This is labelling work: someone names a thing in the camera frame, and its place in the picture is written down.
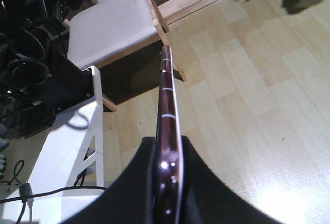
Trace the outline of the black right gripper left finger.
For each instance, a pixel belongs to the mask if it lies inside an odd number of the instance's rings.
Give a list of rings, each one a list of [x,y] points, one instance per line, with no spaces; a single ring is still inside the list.
[[[63,223],[153,223],[154,137],[144,137],[131,162],[89,206]]]

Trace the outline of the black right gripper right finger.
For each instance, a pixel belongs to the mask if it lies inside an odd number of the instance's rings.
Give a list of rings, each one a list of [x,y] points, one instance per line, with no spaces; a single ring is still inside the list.
[[[181,223],[279,223],[227,187],[182,136],[184,196]]]

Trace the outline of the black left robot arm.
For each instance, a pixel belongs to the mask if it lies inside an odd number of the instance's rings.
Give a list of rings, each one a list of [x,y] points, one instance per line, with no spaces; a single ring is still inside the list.
[[[52,46],[76,6],[71,0],[1,0],[1,83],[31,104],[62,111],[93,96],[91,70]]]

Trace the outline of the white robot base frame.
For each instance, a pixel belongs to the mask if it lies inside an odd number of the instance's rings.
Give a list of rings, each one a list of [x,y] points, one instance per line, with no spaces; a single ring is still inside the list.
[[[21,182],[34,194],[32,207],[22,209],[17,183],[1,185],[1,223],[61,223],[101,193],[103,176],[103,101],[101,76],[91,67],[94,95],[59,113],[50,130],[13,140],[5,152],[8,170],[19,161]]]

